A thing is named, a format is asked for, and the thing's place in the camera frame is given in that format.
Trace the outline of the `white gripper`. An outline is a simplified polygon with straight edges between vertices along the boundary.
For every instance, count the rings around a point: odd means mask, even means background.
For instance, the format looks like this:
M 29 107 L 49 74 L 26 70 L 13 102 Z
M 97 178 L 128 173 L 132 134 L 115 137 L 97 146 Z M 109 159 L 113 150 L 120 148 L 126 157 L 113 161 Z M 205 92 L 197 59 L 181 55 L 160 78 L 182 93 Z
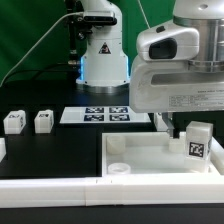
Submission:
M 163 113 L 167 133 L 174 138 L 168 112 L 224 110 L 224 72 L 193 72 L 186 61 L 146 62 L 137 56 L 131 69 L 129 105 L 137 113 Z

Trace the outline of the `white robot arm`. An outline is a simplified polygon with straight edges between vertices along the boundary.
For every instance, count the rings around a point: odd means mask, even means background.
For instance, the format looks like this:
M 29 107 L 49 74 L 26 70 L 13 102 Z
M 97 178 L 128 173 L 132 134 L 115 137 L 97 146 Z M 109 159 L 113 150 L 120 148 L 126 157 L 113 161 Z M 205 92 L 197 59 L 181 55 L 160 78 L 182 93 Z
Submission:
M 224 109 L 224 0 L 175 0 L 172 19 L 141 32 L 132 63 L 121 43 L 121 12 L 81 0 L 92 26 L 78 83 L 94 91 L 129 86 L 138 113 Z

